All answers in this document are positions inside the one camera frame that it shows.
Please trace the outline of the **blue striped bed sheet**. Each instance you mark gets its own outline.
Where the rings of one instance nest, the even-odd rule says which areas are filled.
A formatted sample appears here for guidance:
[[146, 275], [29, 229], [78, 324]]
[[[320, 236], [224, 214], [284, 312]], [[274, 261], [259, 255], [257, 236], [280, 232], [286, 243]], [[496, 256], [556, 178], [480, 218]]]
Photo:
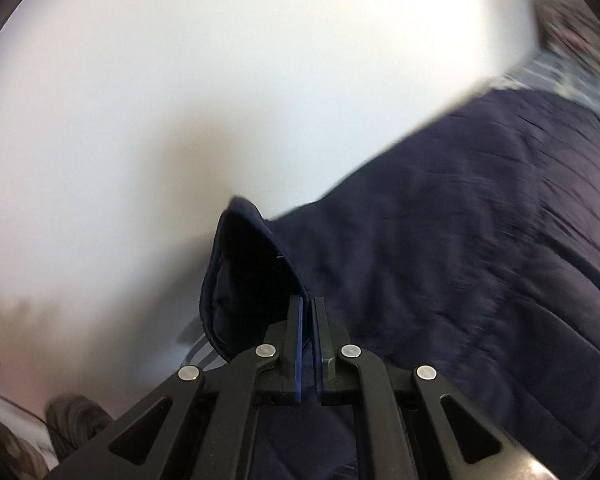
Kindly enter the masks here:
[[539, 47], [492, 86], [552, 92], [600, 112], [600, 21], [562, 0], [536, 0], [534, 10]]

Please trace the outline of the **navy quilted puffer jacket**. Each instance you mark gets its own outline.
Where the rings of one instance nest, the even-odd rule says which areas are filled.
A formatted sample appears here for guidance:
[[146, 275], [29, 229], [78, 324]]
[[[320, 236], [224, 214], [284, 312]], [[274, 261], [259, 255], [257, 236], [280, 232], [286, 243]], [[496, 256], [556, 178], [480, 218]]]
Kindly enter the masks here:
[[437, 367], [559, 478], [600, 479], [600, 113], [494, 90], [277, 219], [234, 198], [201, 287], [212, 346], [255, 346], [293, 296]]

